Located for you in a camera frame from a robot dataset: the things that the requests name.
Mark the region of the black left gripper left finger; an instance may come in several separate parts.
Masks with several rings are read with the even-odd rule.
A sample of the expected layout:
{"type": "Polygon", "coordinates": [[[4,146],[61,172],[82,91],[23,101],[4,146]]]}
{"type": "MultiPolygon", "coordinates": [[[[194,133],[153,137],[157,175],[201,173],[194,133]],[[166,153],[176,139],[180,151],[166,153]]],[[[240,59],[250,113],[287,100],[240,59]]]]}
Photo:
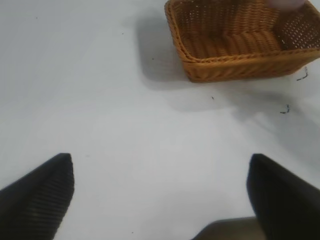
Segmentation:
{"type": "Polygon", "coordinates": [[[0,191],[2,240],[52,240],[75,191],[71,154],[59,153],[0,191]]]}

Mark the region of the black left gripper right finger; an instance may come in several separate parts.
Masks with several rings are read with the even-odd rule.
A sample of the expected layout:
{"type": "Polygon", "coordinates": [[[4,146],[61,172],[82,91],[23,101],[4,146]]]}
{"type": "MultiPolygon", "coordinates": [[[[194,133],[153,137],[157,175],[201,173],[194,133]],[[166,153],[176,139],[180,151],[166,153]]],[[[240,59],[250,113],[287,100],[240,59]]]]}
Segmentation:
{"type": "Polygon", "coordinates": [[[255,153],[246,189],[268,240],[318,240],[320,191],[269,157],[255,153]]]}

